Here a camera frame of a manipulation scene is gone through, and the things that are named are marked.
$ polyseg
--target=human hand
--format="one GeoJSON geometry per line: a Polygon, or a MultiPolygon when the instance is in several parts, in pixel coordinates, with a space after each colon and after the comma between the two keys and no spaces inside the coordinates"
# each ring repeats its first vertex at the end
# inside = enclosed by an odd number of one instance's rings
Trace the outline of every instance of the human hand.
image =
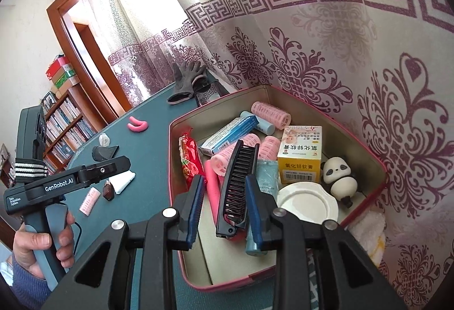
{"type": "MultiPolygon", "coordinates": [[[[61,247],[57,251],[57,258],[63,268],[74,265],[74,233],[71,224],[76,220],[71,212],[66,216],[66,228],[60,232],[58,241],[61,247]]],[[[47,250],[52,245],[52,237],[47,233],[26,232],[25,225],[21,225],[14,236],[13,253],[17,263],[35,277],[44,279],[44,275],[36,262],[33,250],[47,250]]]]}

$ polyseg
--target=table surface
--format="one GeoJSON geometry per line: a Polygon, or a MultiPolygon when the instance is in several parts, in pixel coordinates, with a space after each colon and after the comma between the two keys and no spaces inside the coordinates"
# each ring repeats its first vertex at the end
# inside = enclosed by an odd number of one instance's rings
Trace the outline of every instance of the table surface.
{"type": "MultiPolygon", "coordinates": [[[[131,171],[136,177],[108,202],[100,197],[90,216],[79,211],[88,190],[79,190],[66,195],[66,203],[82,226],[76,259],[90,246],[98,235],[115,219],[129,224],[148,220],[152,215],[169,206],[168,192],[168,145],[169,124],[176,118],[197,107],[194,99],[177,105],[169,105],[166,99],[172,94],[173,85],[159,91],[127,114],[108,125],[103,132],[110,138],[110,145],[119,145],[116,156],[125,155],[131,160],[131,171]],[[148,121],[149,127],[141,133],[128,130],[129,116],[148,121]]],[[[83,145],[72,158],[68,167],[94,163],[91,152],[98,145],[98,136],[83,145]]],[[[102,192],[104,181],[93,185],[102,192]]],[[[138,308],[138,282],[141,252],[138,252],[133,279],[131,309],[138,308]]],[[[272,306],[274,280],[269,279],[230,293],[198,292],[183,280],[177,255],[173,255],[176,302],[179,309],[191,310],[261,310],[272,306]]]]}

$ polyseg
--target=blue toothpaste box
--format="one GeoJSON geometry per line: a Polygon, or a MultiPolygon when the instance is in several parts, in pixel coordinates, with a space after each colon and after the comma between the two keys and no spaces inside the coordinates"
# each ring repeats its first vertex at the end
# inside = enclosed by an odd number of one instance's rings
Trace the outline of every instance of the blue toothpaste box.
{"type": "Polygon", "coordinates": [[[217,131],[199,147],[202,154],[212,157],[222,149],[247,135],[258,124],[255,115],[235,118],[228,125],[217,131]]]}

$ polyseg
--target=bookshelf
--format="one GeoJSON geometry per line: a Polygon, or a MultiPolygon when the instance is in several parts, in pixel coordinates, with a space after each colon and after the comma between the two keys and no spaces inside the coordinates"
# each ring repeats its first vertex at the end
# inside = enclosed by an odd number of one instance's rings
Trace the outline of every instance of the bookshelf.
{"type": "Polygon", "coordinates": [[[49,174],[64,170],[77,149],[107,126],[80,84],[68,89],[52,105],[45,120],[44,161],[49,174]]]}

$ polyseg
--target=purple patterned curtain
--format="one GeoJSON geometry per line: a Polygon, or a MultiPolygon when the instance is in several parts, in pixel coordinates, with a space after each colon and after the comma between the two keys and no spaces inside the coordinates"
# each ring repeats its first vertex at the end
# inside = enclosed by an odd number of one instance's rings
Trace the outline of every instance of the purple patterned curtain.
{"type": "Polygon", "coordinates": [[[237,89],[269,83],[344,124],[389,173],[380,269],[422,308],[454,260],[446,0],[141,1],[85,0],[131,102],[171,82],[172,60],[197,59],[237,89]]]}

